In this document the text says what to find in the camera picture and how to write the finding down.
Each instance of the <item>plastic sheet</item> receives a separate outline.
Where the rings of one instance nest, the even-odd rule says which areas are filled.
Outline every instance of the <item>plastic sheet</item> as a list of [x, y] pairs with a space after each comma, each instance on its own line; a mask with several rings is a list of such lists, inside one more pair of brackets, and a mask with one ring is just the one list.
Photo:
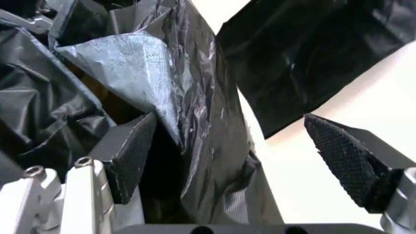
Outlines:
[[[85, 7], [91, 4], [66, 1], [49, 42], [129, 104], [155, 111], [163, 123], [141, 181], [146, 222], [281, 223], [262, 166], [249, 153], [235, 83], [193, 5], [141, 0], [106, 13]], [[79, 14], [77, 8], [87, 11]], [[99, 15], [102, 20], [92, 23]], [[80, 19], [92, 21], [72, 28]], [[83, 30], [95, 34], [84, 37]]]
[[252, 0], [218, 40], [266, 137], [413, 41], [409, 0]]
[[24, 29], [0, 29], [0, 151], [22, 168], [65, 174], [114, 122], [96, 97]]

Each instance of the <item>black plastic bag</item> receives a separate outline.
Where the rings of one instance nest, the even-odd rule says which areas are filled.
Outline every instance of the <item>black plastic bag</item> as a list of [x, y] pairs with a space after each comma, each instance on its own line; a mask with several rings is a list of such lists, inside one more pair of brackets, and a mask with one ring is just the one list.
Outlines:
[[252, 0], [218, 40], [269, 137], [415, 34], [411, 0]]
[[221, 49], [189, 1], [141, 0], [110, 12], [89, 0], [67, 1], [49, 42], [163, 123], [140, 185], [146, 222], [282, 222], [262, 166], [249, 153]]
[[96, 97], [29, 32], [0, 27], [0, 151], [61, 181], [114, 122]]

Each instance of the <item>white background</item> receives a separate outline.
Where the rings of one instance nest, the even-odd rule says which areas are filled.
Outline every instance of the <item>white background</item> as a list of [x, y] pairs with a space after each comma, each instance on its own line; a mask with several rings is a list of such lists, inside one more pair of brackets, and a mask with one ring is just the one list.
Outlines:
[[[248, 2], [192, 1], [215, 33]], [[361, 75], [314, 113], [370, 130], [416, 161], [415, 61], [413, 43]], [[253, 134], [261, 139], [258, 131]], [[303, 120], [259, 145], [259, 158], [286, 223], [360, 223], [380, 228], [380, 215], [357, 207], [316, 153]]]

